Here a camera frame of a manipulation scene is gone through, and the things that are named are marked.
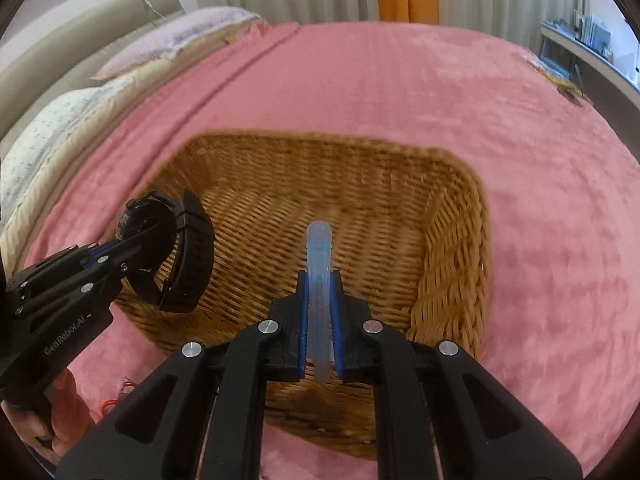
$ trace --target white table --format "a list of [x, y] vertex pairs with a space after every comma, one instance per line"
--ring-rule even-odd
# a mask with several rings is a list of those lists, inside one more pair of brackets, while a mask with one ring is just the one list
[[548, 41], [562, 46], [564, 49], [574, 54], [575, 57], [583, 60], [596, 72], [602, 74], [616, 88], [618, 88], [638, 109], [640, 109], [640, 89], [635, 86], [626, 76], [620, 72], [609, 61], [596, 54], [588, 46], [582, 44], [563, 30], [554, 27], [550, 23], [542, 23], [540, 27], [542, 34], [542, 50], [540, 57], [546, 56]]

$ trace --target pink blanket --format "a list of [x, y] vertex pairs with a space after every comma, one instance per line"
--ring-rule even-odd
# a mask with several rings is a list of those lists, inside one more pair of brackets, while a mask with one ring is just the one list
[[[254, 29], [113, 132], [66, 189], [29, 262], [95, 240], [140, 182], [213, 128], [315, 130], [451, 150], [479, 173], [491, 209], [482, 363], [587, 473], [640, 398], [640, 168], [593, 108], [571, 104], [524, 55], [482, 34], [423, 25]], [[140, 380], [162, 359], [114, 311], [113, 325], [72, 365], [92, 408], [115, 395], [123, 375]], [[338, 472], [328, 465], [338, 458], [275, 430], [265, 435], [267, 476], [374, 477], [374, 466], [359, 469], [359, 461]]]

